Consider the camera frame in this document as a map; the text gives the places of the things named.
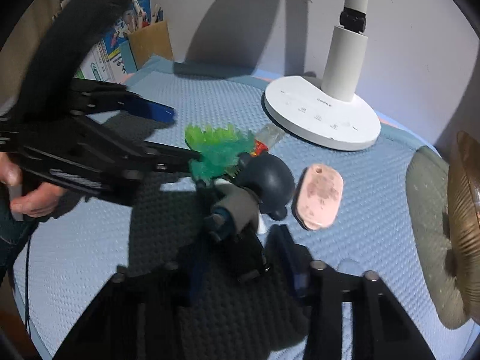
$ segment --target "pink soap bar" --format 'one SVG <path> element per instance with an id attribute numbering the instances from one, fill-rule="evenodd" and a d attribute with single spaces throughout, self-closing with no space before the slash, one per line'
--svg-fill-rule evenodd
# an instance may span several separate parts
<path id="1" fill-rule="evenodd" d="M 342 200 L 343 179 L 333 168 L 316 163 L 303 178 L 297 200 L 297 216 L 308 230 L 332 225 Z"/>

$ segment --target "green plastic figure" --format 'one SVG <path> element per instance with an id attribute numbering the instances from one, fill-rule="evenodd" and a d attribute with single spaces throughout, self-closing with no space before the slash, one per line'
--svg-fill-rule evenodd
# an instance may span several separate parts
<path id="1" fill-rule="evenodd" d="M 243 133 L 232 124 L 215 129 L 207 125 L 205 130 L 188 125 L 185 141 L 192 150 L 202 153 L 202 161 L 191 161 L 190 170 L 194 180 L 205 182 L 224 175 L 237 165 L 239 153 L 252 152 L 255 146 L 251 131 Z"/>

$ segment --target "cable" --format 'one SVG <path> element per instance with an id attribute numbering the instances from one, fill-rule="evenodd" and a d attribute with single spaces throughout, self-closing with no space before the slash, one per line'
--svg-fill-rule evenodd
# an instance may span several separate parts
<path id="1" fill-rule="evenodd" d="M 30 244 L 32 242 L 32 235 L 28 236 L 27 243 L 27 256 L 25 259 L 25 330 L 28 325 L 28 335 L 31 337 L 32 332 L 30 330 L 30 306 L 28 304 L 28 266 L 30 262 Z"/>

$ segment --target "human hand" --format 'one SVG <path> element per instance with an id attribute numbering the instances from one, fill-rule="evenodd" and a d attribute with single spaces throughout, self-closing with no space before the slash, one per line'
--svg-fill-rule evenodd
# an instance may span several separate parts
<path id="1" fill-rule="evenodd" d="M 3 152 L 0 152 L 0 181 L 10 186 L 19 185 L 22 182 L 22 171 Z M 39 218 L 51 214 L 64 193 L 65 189 L 62 187 L 41 183 L 35 191 L 12 199 L 10 209 L 19 214 Z"/>

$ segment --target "white wall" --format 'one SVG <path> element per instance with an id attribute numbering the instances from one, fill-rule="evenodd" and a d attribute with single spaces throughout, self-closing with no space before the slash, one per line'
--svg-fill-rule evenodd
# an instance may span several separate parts
<path id="1" fill-rule="evenodd" d="M 152 4 L 157 1 L 169 20 L 177 60 L 257 65 L 287 74 L 313 71 L 319 77 L 343 8 L 343 0 Z M 470 81 L 479 47 L 453 1 L 369 0 L 366 34 L 369 46 L 358 94 L 431 143 L 442 133 L 449 137 L 444 130 Z"/>

